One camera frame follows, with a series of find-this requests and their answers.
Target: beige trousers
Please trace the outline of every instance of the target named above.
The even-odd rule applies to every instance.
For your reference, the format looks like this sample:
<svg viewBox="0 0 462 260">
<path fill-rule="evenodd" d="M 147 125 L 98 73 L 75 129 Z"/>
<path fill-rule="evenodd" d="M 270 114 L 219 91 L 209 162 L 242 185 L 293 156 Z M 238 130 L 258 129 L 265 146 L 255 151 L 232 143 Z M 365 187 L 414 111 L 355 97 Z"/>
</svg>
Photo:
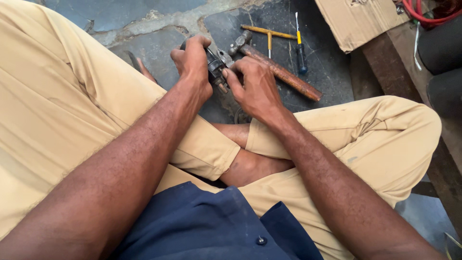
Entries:
<svg viewBox="0 0 462 260">
<path fill-rule="evenodd" d="M 0 0 L 0 236 L 79 165 L 140 117 L 165 90 L 61 15 L 22 0 Z M 430 108 L 384 96 L 305 111 L 297 119 L 392 207 L 408 197 L 430 163 L 440 131 Z M 239 151 L 197 117 L 157 192 L 216 180 Z M 256 120 L 247 150 L 289 156 Z M 311 201 L 297 169 L 240 191 L 258 216 L 283 201 L 325 259 L 351 259 Z"/>
</svg>

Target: hand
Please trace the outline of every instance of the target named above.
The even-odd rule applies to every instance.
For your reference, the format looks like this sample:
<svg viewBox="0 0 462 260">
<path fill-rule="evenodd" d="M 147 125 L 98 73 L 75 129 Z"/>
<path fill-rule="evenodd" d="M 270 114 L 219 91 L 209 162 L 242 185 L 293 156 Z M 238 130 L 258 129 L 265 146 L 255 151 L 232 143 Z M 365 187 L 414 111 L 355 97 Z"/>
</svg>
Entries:
<svg viewBox="0 0 462 260">
<path fill-rule="evenodd" d="M 236 73 L 244 75 L 243 85 Z M 260 122 L 267 124 L 275 116 L 287 112 L 276 88 L 274 75 L 267 65 L 246 56 L 230 69 L 225 69 L 223 76 L 236 102 Z"/>
<path fill-rule="evenodd" d="M 209 99 L 213 93 L 212 85 L 208 82 L 208 62 L 204 50 L 211 43 L 204 36 L 196 35 L 186 41 L 186 50 L 180 50 L 178 47 L 170 53 L 180 74 L 180 80 L 191 83 L 205 100 Z"/>
</svg>

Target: workshop floor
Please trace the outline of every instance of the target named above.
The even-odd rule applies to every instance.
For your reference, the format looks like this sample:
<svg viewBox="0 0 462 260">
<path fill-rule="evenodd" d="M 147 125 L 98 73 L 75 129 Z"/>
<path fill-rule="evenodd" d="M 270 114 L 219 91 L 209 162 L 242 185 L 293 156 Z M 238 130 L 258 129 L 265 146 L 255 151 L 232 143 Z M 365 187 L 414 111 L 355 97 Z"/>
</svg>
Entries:
<svg viewBox="0 0 462 260">
<path fill-rule="evenodd" d="M 57 11 L 118 54 L 130 50 L 169 90 L 178 74 L 170 51 L 192 34 L 213 39 L 212 49 L 227 50 L 239 36 L 240 24 L 295 34 L 299 12 L 310 70 L 301 78 L 324 93 L 318 103 L 307 100 L 288 85 L 278 82 L 285 106 L 292 112 L 338 105 L 382 95 L 377 82 L 362 67 L 360 55 L 343 54 L 314 0 L 29 0 Z M 266 35 L 254 34 L 253 46 L 267 52 Z M 295 41 L 273 38 L 273 57 L 291 72 L 297 71 Z M 216 123 L 233 123 L 232 101 L 214 91 L 199 114 Z M 438 198 L 411 194 L 396 210 L 433 246 L 444 250 L 444 232 L 456 237 Z M 456 256 L 462 252 L 450 247 Z"/>
</svg>

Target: cardboard box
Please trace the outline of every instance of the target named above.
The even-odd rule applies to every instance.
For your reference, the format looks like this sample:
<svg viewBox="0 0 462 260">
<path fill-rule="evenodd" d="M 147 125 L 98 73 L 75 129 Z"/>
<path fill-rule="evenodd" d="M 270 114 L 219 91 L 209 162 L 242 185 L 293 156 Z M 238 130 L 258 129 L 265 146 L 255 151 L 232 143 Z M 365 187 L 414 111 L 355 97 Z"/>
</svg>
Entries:
<svg viewBox="0 0 462 260">
<path fill-rule="evenodd" d="M 409 20 L 406 13 L 397 14 L 392 0 L 316 0 L 316 3 L 340 49 L 346 53 Z"/>
</svg>

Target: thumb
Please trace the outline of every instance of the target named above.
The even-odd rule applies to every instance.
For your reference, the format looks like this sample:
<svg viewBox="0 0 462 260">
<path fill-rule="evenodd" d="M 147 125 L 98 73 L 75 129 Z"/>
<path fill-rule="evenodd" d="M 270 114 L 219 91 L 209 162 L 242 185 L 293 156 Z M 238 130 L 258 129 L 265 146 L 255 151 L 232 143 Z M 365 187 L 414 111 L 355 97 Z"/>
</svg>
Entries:
<svg viewBox="0 0 462 260">
<path fill-rule="evenodd" d="M 244 88 L 239 82 L 239 79 L 236 76 L 236 74 L 232 70 L 226 68 L 223 70 L 223 76 L 225 77 L 226 82 L 228 82 L 228 85 L 232 90 L 234 99 L 237 102 L 241 102 L 241 100 L 244 98 Z"/>
</svg>

